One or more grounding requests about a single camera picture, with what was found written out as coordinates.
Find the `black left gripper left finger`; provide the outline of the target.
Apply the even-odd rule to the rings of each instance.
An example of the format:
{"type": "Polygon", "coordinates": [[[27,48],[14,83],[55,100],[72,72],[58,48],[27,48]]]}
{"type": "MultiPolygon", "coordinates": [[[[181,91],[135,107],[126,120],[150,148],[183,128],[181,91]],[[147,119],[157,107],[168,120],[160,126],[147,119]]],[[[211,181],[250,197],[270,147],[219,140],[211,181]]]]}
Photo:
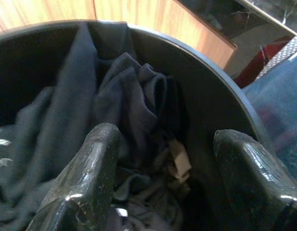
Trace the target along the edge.
{"type": "Polygon", "coordinates": [[[120,149],[120,132],[95,126],[57,176],[28,231],[103,231],[110,209],[120,149]]]}

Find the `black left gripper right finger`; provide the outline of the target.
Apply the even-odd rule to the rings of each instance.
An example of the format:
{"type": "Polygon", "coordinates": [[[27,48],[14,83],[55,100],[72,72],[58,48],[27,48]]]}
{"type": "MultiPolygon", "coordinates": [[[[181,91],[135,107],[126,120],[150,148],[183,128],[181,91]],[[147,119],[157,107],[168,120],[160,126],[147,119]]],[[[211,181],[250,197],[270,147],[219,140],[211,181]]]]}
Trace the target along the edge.
{"type": "Polygon", "coordinates": [[[251,136],[215,132],[214,155],[240,231],[297,231],[297,181],[251,136]]]}

